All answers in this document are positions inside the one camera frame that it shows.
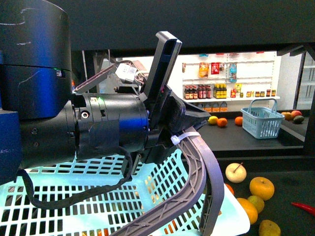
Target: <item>white zip tie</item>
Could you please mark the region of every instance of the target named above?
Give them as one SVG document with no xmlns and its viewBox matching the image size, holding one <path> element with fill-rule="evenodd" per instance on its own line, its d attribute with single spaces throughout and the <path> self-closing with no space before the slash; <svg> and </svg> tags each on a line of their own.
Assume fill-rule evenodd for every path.
<svg viewBox="0 0 315 236">
<path fill-rule="evenodd" d="M 172 143 L 174 145 L 177 145 L 181 142 L 181 140 L 183 140 L 184 138 L 189 137 L 189 136 L 200 136 L 200 134 L 198 132 L 187 132 L 187 133 L 184 133 L 178 137 L 176 135 L 173 135 L 171 137 L 171 140 L 172 140 Z"/>
</svg>

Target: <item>wall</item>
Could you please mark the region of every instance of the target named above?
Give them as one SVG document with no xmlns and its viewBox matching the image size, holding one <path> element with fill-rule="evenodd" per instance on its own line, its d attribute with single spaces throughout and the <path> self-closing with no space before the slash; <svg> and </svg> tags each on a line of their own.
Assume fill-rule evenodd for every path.
<svg viewBox="0 0 315 236">
<path fill-rule="evenodd" d="M 278 110 L 292 110 L 302 55 L 282 56 L 278 80 Z"/>
</svg>

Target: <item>black cable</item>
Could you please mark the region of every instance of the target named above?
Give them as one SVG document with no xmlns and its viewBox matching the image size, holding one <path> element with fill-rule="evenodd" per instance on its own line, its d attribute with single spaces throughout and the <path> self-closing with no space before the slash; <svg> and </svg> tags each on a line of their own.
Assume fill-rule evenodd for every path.
<svg viewBox="0 0 315 236">
<path fill-rule="evenodd" d="M 72 206 L 76 203 L 79 203 L 85 199 L 103 194 L 103 193 L 108 193 L 110 191 L 113 191 L 120 186 L 122 186 L 124 183 L 127 182 L 127 180 L 131 176 L 131 171 L 132 171 L 132 158 L 130 153 L 124 149 L 123 147 L 119 147 L 117 149 L 117 154 L 124 154 L 125 158 L 128 160 L 129 163 L 129 171 L 126 175 L 125 178 L 121 178 L 117 184 L 115 185 L 105 185 L 105 186 L 100 186 L 100 187 L 95 187 L 88 189 L 84 192 L 81 193 L 75 193 L 71 197 L 57 200 L 57 201 L 50 201 L 50 202 L 42 202 L 39 199 L 34 197 L 34 186 L 33 182 L 29 176 L 29 174 L 25 170 L 18 170 L 17 176 L 21 176 L 23 178 L 23 182 L 25 185 L 26 189 L 26 194 L 30 200 L 30 202 L 37 208 L 45 209 L 45 210 L 53 210 L 53 209 L 60 209 L 64 207 L 69 207 Z"/>
</svg>

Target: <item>shopping basket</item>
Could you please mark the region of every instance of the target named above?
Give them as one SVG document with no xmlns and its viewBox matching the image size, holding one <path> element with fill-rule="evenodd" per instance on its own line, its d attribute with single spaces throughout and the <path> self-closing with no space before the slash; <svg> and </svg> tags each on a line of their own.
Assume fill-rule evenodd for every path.
<svg viewBox="0 0 315 236">
<path fill-rule="evenodd" d="M 178 149 L 159 165 L 140 162 L 132 181 L 119 189 L 58 210 L 35 208 L 26 196 L 22 178 L 18 177 L 16 183 L 0 186 L 0 235 L 108 236 L 184 186 L 188 174 L 181 154 Z M 27 171 L 34 184 L 35 197 L 53 201 L 118 182 L 123 177 L 123 160 L 123 156 L 114 155 Z M 200 236 L 198 222 L 203 200 L 204 195 L 193 208 L 150 235 Z M 235 236 L 249 230 L 246 213 L 226 187 L 221 211 L 213 236 Z"/>
<path fill-rule="evenodd" d="M 284 120 L 284 115 L 277 112 L 277 101 L 273 98 L 260 99 L 273 100 L 272 109 L 266 107 L 252 107 L 252 104 L 258 99 L 251 102 L 248 108 L 242 108 L 243 129 L 249 132 L 257 139 L 273 139 L 279 135 L 280 125 Z"/>
</svg>

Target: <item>basket handle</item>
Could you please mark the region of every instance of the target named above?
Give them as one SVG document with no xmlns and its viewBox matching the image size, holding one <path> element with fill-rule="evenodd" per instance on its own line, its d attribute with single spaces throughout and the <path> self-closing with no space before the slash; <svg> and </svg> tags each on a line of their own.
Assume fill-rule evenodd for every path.
<svg viewBox="0 0 315 236">
<path fill-rule="evenodd" d="M 277 101 L 274 98 L 265 98 L 265 99 L 254 99 L 251 101 L 250 106 L 248 108 L 248 113 L 251 113 L 252 104 L 256 101 L 268 101 L 268 100 L 274 100 L 274 105 L 272 106 L 271 112 L 277 113 Z"/>
</svg>

